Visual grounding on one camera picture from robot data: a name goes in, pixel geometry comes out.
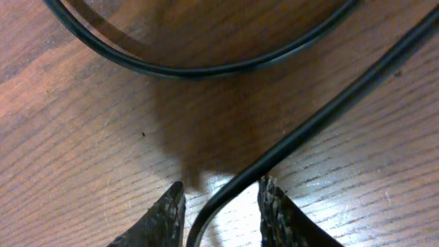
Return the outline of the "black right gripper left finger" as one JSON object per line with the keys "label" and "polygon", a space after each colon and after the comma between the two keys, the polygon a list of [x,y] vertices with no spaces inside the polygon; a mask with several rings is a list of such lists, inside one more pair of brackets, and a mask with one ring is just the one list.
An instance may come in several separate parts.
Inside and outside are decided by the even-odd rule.
{"label": "black right gripper left finger", "polygon": [[182,247],[185,211],[185,188],[177,181],[108,247]]}

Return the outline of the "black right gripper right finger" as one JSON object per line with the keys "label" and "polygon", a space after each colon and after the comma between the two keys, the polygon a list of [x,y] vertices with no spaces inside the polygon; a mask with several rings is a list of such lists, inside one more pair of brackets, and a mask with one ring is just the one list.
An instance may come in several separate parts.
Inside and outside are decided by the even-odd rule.
{"label": "black right gripper right finger", "polygon": [[257,202],[262,247],[342,247],[292,202],[273,177],[259,180]]}

